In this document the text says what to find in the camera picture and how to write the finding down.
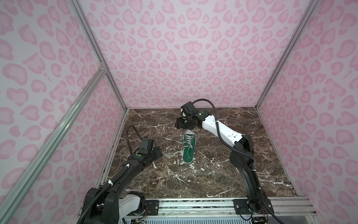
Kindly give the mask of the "green canvas sneaker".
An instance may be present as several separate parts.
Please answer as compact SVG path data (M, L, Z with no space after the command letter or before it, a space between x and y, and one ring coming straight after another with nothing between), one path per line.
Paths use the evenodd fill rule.
M183 161L191 163L194 159L194 152L196 147L196 134L191 130L186 130L183 134L184 152Z

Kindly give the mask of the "white shoelace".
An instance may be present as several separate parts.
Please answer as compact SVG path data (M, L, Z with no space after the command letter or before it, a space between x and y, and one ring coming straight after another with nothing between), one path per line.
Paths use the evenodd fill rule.
M192 160L194 158L194 152L196 146L196 135L194 133L183 134L183 141L177 141L167 137L165 137L165 140L183 144L184 146L183 160Z

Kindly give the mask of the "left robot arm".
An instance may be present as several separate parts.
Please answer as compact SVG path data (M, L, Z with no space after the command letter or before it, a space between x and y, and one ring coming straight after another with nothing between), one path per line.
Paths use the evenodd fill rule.
M122 197L131 181L154 160L163 156L159 146L148 151L148 154L134 153L125 165L107 183L98 188L91 188L84 201L78 224L118 224L127 215L134 213L144 215L145 194L137 191L129 192Z

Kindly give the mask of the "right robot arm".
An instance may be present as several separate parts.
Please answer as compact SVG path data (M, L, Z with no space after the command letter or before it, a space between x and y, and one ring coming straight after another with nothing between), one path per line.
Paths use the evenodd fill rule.
M188 111L181 109L177 118L177 129L191 130L199 127L217 136L231 150L229 161L237 168L247 193L246 209L253 214L274 214L271 201L262 188L255 169L254 147L250 135L243 135L229 128L205 110Z

